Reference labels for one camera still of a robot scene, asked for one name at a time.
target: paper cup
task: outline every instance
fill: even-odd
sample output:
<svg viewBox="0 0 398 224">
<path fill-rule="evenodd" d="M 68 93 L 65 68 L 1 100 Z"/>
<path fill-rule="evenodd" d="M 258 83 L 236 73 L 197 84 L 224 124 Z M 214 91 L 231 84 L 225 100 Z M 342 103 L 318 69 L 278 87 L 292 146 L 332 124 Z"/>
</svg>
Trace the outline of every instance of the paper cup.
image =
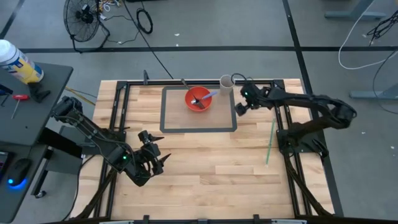
<svg viewBox="0 0 398 224">
<path fill-rule="evenodd" d="M 228 95 L 231 93 L 233 87 L 235 86 L 235 82 L 231 80 L 231 75 L 223 75 L 220 78 L 220 94 Z"/>
</svg>

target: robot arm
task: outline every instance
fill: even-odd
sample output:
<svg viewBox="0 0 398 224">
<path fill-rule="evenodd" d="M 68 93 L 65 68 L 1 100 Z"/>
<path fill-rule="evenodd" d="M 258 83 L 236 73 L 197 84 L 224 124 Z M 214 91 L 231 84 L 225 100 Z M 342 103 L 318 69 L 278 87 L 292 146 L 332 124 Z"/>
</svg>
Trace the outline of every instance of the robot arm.
<svg viewBox="0 0 398 224">
<path fill-rule="evenodd" d="M 147 131 L 142 131 L 138 136 L 143 146 L 133 151 L 130 145 L 121 141 L 117 133 L 98 127 L 83 115 L 81 102 L 74 97 L 64 96 L 53 109 L 52 117 L 77 128 L 96 145 L 113 169 L 119 173 L 124 171 L 136 185 L 143 186 L 151 177 L 163 173 L 164 162 L 170 154 L 158 159 L 159 147 L 153 143 L 163 137 L 153 137 Z"/>
<path fill-rule="evenodd" d="M 311 108 L 321 113 L 322 116 L 319 118 L 303 124 L 293 123 L 288 130 L 284 130 L 285 137 L 293 146 L 297 146 L 300 139 L 308 133 L 314 133 L 325 128 L 347 128 L 353 118 L 356 117 L 356 111 L 350 105 L 325 95 L 286 93 L 277 87 L 263 87 L 260 90 L 250 81 L 245 82 L 241 94 L 247 105 L 243 106 L 239 103 L 235 106 L 239 116 L 244 115 L 248 109 L 256 110 L 260 107 L 266 107 L 271 110 L 275 106 L 283 105 Z"/>
<path fill-rule="evenodd" d="M 235 110 L 239 116 L 246 113 L 248 109 L 256 110 L 265 107 L 271 110 L 273 107 L 283 105 L 299 106 L 316 110 L 322 116 L 314 118 L 306 123 L 292 123 L 288 130 L 278 130 L 277 137 L 279 150 L 284 156 L 288 175 L 294 179 L 303 194 L 319 215 L 331 216 L 312 195 L 305 185 L 305 182 L 297 174 L 290 161 L 289 153 L 299 145 L 300 140 L 309 133 L 314 133 L 325 128 L 343 129 L 347 128 L 353 118 L 356 117 L 354 108 L 341 100 L 331 99 L 325 95 L 306 95 L 286 93 L 278 87 L 263 87 L 261 90 L 248 80 L 245 81 L 241 94 L 245 98 L 247 105 L 238 103 Z"/>
</svg>

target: red screwdriver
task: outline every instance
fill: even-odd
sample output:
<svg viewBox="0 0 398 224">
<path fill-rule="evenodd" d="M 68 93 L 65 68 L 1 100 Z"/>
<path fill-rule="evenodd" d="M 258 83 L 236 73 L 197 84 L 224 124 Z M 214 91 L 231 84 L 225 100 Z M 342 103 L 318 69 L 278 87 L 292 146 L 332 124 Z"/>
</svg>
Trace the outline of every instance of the red screwdriver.
<svg viewBox="0 0 398 224">
<path fill-rule="evenodd" d="M 28 100 L 28 95 L 14 95 L 12 96 L 13 99 L 18 100 L 17 105 L 15 106 L 14 112 L 12 113 L 11 119 L 14 119 L 15 112 L 17 111 L 18 104 L 21 100 Z"/>
</svg>

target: metal table leg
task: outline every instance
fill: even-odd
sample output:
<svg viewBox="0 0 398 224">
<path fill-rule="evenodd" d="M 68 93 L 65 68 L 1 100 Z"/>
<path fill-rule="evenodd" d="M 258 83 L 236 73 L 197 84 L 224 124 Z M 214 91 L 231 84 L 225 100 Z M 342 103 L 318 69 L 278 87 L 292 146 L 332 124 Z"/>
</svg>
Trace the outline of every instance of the metal table leg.
<svg viewBox="0 0 398 224">
<path fill-rule="evenodd" d="M 360 0 L 360 2 L 357 3 L 352 11 L 328 11 L 325 13 L 325 18 L 350 19 L 356 21 L 361 16 L 361 14 L 372 4 L 373 1 L 374 0 Z M 386 16 L 386 14 L 381 12 L 365 12 L 361 20 L 378 20 L 383 18 L 384 16 Z"/>
<path fill-rule="evenodd" d="M 373 91 L 351 91 L 349 97 L 357 99 L 382 99 L 382 100 L 398 100 L 398 83 L 384 91 L 376 91 L 377 97 Z"/>
</svg>

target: electric fan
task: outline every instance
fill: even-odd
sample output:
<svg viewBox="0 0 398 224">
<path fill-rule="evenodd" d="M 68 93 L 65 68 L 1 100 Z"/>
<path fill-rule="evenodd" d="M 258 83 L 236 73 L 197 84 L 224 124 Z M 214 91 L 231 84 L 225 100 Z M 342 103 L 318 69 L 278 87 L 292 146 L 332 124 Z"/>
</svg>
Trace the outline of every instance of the electric fan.
<svg viewBox="0 0 398 224">
<path fill-rule="evenodd" d="M 63 7 L 63 23 L 70 35 L 73 49 L 79 53 L 75 47 L 75 41 L 86 42 L 91 40 L 97 33 L 98 26 L 107 32 L 102 44 L 93 50 L 85 52 L 95 52 L 102 48 L 110 36 L 109 30 L 100 21 L 99 0 L 66 0 Z"/>
</svg>

